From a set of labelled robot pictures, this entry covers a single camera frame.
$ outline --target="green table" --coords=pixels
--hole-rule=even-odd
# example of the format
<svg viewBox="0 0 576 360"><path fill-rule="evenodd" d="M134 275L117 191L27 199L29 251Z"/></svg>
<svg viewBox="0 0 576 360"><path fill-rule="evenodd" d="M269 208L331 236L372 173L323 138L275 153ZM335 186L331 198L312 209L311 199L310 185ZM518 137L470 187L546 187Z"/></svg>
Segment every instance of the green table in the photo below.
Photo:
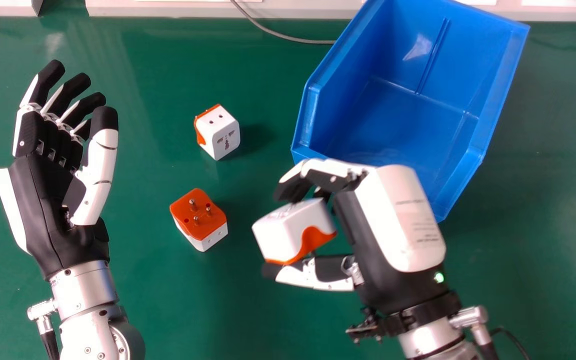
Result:
<svg viewBox="0 0 576 360"><path fill-rule="evenodd" d="M50 59L93 80L121 122L103 212L112 273L148 359L402 359L397 341L357 347L351 293L261 278L250 226L278 205L275 182L306 79L327 47L263 34L244 20L88 18L77 2L42 18L0 18L0 167L14 113ZM295 35L334 37L345 23L272 21ZM192 121L215 103L242 127L242 144L215 162ZM230 235L199 253L169 204L194 187L228 215ZM488 155L441 224L450 285L482 304L535 360L576 360L576 24L534 23ZM348 250L343 239L323 253ZM0 359L43 360L26 308L50 296L18 249L0 204ZM519 359L503 337L503 360Z"/></svg>

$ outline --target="robotic arm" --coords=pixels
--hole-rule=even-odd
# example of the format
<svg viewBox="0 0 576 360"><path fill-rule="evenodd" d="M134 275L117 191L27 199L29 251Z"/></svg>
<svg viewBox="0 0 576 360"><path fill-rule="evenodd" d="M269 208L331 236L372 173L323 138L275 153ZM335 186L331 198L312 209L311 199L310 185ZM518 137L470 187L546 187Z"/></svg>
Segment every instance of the robotic arm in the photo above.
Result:
<svg viewBox="0 0 576 360"><path fill-rule="evenodd" d="M314 198L303 200L315 187ZM352 255L309 256L336 235L333 210ZM406 358L478 359L462 328L470 328L485 360L497 360L486 310L462 309L445 281L446 244L415 171L334 159L299 162L274 192L287 205L259 219L253 233L279 283L356 291L365 320L346 330L355 344L397 337Z"/></svg>
<svg viewBox="0 0 576 360"><path fill-rule="evenodd" d="M65 71L52 60L34 77L16 114L14 161L0 168L0 198L14 240L37 261L53 294L27 315L51 360L60 358L50 321L55 312L62 360L142 360L144 340L118 305L108 232L99 217L115 171L117 112L104 106L101 93L69 107L90 86L85 73L48 98Z"/></svg>

